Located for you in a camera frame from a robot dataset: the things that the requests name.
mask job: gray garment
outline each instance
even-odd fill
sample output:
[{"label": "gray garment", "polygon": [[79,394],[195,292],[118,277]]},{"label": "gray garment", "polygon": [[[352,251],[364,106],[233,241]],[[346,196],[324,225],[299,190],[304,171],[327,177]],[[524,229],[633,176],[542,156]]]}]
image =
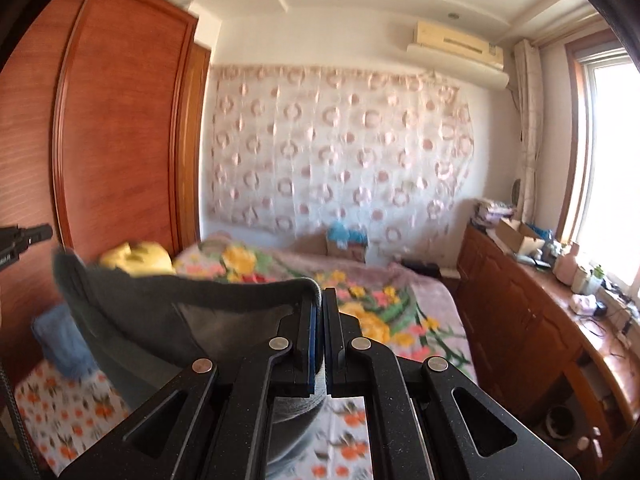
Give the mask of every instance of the gray garment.
[{"label": "gray garment", "polygon": [[[306,278],[265,285],[132,278],[121,270],[85,266],[64,250],[54,254],[53,273],[100,368],[132,409],[200,357],[241,358],[276,334],[280,318],[301,297],[320,304],[318,285]],[[325,397],[322,366],[311,397],[275,399],[269,471],[281,470],[279,464],[290,462],[309,439]]]}]

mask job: wooden desk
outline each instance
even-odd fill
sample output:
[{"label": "wooden desk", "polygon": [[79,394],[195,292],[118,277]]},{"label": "wooden desk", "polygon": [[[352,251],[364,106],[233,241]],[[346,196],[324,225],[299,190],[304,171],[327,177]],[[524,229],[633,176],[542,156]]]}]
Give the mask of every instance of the wooden desk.
[{"label": "wooden desk", "polygon": [[553,274],[516,263],[471,226],[458,270],[455,300],[480,386],[530,427],[575,394],[602,432],[603,468],[640,415],[638,357],[610,320],[576,316]]}]

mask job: window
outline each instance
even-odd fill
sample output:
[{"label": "window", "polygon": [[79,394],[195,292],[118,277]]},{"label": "window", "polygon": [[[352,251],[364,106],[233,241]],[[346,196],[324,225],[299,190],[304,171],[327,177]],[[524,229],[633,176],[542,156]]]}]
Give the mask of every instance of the window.
[{"label": "window", "polygon": [[637,298],[640,73],[611,36],[575,43],[572,49],[567,46],[577,109],[570,168],[575,175],[568,191],[571,204],[564,211],[564,238],[576,240],[591,263],[601,264],[613,281]]}]

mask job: patterned wall hanging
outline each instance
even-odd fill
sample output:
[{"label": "patterned wall hanging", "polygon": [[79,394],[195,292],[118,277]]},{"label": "patterned wall hanging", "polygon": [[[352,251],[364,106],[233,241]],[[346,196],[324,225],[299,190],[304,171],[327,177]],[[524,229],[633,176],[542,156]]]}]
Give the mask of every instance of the patterned wall hanging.
[{"label": "patterned wall hanging", "polygon": [[446,242],[474,138],[459,89],[435,75],[216,66],[205,139],[213,219],[289,237],[334,220],[380,253]]}]

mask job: yellow pillow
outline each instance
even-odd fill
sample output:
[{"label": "yellow pillow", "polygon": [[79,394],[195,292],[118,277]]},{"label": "yellow pillow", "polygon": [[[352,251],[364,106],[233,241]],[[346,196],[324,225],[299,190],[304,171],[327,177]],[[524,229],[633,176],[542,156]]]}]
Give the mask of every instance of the yellow pillow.
[{"label": "yellow pillow", "polygon": [[117,267],[131,276],[175,274],[169,253],[156,242],[140,242],[133,247],[124,243],[105,252],[100,264],[110,269]]}]

